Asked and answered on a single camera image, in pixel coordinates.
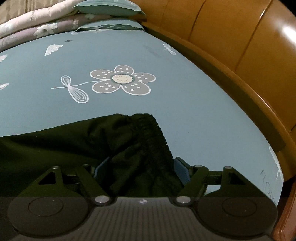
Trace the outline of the teal pillow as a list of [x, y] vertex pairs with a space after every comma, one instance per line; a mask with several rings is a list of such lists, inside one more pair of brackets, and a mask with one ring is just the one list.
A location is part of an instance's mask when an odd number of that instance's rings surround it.
[[145, 15], [141, 8], [131, 1], [125, 0], [87, 0], [76, 4], [75, 10], [84, 14], [110, 15], [110, 16], [135, 16], [137, 14]]
[[96, 22], [91, 22], [79, 27], [75, 32], [83, 31], [101, 31], [101, 30], [144, 30], [144, 27], [135, 20], [114, 18], [108, 20], [100, 20]]

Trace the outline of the upper teal pillow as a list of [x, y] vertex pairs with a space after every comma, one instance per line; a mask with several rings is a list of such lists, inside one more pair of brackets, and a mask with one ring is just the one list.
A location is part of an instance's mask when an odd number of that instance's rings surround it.
[[75, 10], [84, 14], [110, 15], [110, 16], [135, 16], [137, 14], [145, 15], [141, 8], [131, 1], [125, 0], [87, 0], [76, 4]]

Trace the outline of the folded pink purple quilt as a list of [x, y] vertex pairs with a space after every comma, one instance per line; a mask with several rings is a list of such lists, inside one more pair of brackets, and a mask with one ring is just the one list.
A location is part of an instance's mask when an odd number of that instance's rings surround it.
[[1, 52], [49, 35], [77, 30], [78, 27], [110, 15], [81, 14], [74, 6], [81, 1], [59, 1], [47, 8], [34, 9], [1, 24]]

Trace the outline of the black drawstring pants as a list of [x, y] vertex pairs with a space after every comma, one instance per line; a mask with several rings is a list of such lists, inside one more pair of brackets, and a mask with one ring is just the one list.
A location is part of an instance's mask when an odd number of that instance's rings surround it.
[[150, 114], [113, 114], [1, 138], [1, 196], [20, 194], [53, 166], [89, 164], [110, 196], [174, 197], [183, 184]]

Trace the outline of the wooden headboard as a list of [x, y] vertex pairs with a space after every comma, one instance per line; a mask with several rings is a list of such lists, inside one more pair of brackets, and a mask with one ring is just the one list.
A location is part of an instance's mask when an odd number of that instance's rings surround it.
[[249, 114], [284, 175], [275, 240], [295, 238], [295, 16], [280, 1], [138, 1], [148, 31]]

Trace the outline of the blue floral bed sheet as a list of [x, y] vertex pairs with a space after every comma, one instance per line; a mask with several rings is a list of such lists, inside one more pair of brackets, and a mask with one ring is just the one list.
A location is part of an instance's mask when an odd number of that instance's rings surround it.
[[201, 69], [145, 31], [83, 30], [1, 53], [1, 135], [99, 116], [150, 113], [174, 156], [233, 166], [273, 202], [283, 174], [247, 114]]

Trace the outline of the lower teal pillow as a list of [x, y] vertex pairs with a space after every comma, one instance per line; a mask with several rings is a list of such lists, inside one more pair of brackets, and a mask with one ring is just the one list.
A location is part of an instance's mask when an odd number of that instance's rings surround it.
[[114, 18], [108, 20], [100, 20], [96, 22], [91, 22], [79, 27], [75, 32], [83, 31], [101, 31], [101, 30], [144, 30], [144, 27], [135, 20]]

